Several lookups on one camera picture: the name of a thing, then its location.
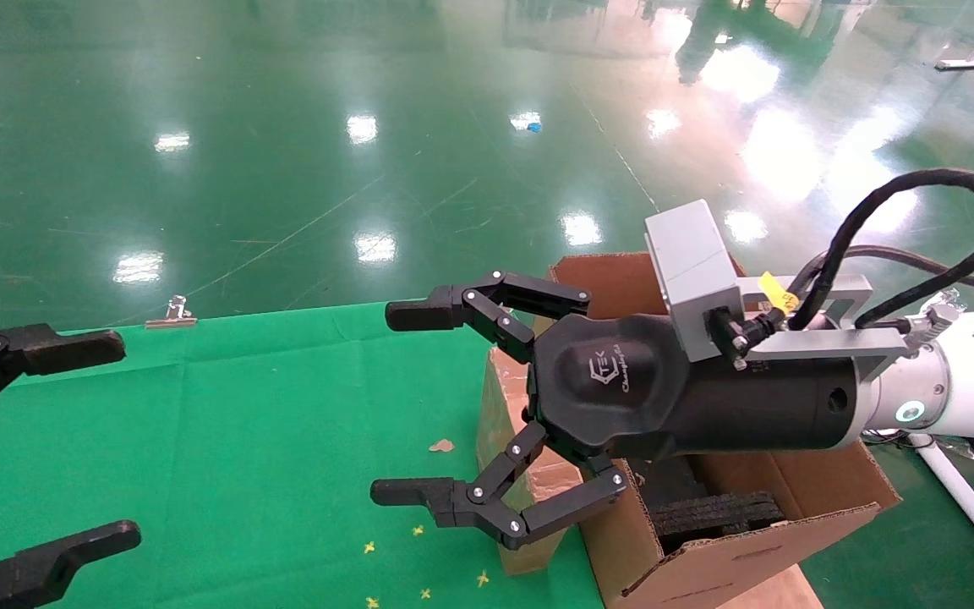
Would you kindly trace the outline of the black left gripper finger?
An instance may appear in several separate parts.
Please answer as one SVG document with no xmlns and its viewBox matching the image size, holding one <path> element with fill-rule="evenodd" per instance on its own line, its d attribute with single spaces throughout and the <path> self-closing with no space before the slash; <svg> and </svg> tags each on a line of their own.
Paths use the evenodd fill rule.
<svg viewBox="0 0 974 609">
<path fill-rule="evenodd" d="M 0 392 L 21 376 L 49 376 L 117 363 L 123 337 L 112 329 L 61 335 L 50 325 L 0 328 Z"/>
<path fill-rule="evenodd" d="M 130 551 L 140 527 L 115 521 L 16 552 L 0 560 L 0 608 L 39 608 L 62 599 L 85 564 Z"/>
</svg>

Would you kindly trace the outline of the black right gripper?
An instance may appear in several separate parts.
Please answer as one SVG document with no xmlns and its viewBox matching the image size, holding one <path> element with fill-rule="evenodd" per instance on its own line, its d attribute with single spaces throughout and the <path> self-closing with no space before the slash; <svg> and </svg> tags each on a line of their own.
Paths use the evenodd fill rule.
<svg viewBox="0 0 974 609">
<path fill-rule="evenodd" d="M 603 512 L 625 492 L 627 476 L 596 455 L 660 460 L 829 450 L 855 441 L 859 390 L 850 359 L 760 361 L 742 370 L 723 356 L 692 362 L 671 317 L 596 320 L 583 316 L 590 302 L 587 289 L 499 271 L 437 286 L 424 299 L 387 302 L 384 320 L 394 332 L 468 326 L 514 361 L 530 363 L 529 411 L 538 423 L 526 424 L 475 481 L 375 480 L 371 500 L 423 506 L 437 527 L 479 529 L 516 551 Z M 536 338 L 518 311 L 558 321 Z M 546 447 L 579 458 L 590 479 L 510 508 L 504 495 Z"/>
</svg>

